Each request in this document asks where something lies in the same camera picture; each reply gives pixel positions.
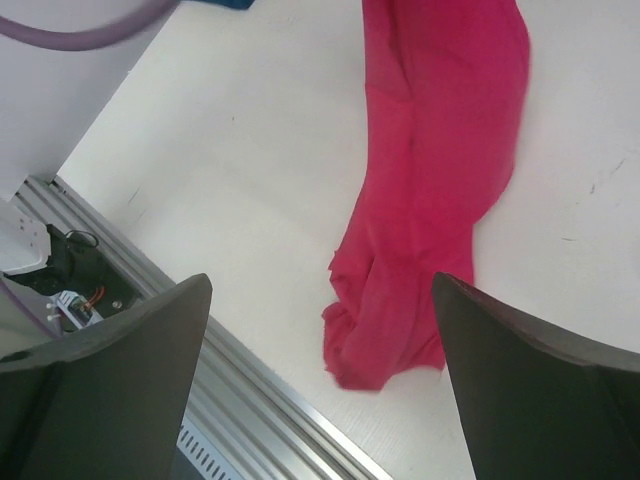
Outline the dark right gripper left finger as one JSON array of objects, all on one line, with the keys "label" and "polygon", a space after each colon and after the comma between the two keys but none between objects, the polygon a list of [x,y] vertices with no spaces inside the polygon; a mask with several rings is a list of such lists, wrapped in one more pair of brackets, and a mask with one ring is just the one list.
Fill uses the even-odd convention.
[{"label": "dark right gripper left finger", "polygon": [[169,478],[211,297],[194,275],[3,357],[2,478]]}]

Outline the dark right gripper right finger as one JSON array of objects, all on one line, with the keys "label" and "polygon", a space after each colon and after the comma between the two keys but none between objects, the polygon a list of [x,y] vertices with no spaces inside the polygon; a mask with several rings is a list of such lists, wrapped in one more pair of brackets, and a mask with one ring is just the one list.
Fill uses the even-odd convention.
[{"label": "dark right gripper right finger", "polygon": [[448,274],[432,297],[477,478],[638,478],[638,354]]}]

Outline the crimson pink t shirt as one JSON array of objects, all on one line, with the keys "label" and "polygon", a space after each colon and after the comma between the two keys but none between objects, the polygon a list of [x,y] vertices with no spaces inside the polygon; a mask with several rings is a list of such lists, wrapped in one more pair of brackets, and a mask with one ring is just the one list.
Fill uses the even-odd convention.
[{"label": "crimson pink t shirt", "polygon": [[434,276],[474,276],[475,225],[506,189],[529,83],[513,1],[366,1],[364,182],[329,265],[323,357],[343,389],[442,369]]}]

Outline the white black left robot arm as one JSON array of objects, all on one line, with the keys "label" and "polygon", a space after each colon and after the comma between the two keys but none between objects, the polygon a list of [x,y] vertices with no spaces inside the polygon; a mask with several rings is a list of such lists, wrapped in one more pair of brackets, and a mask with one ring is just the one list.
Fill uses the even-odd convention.
[{"label": "white black left robot arm", "polygon": [[51,299],[12,277],[42,267],[48,239],[44,224],[1,201],[1,353],[29,349],[58,337],[48,319]]}]

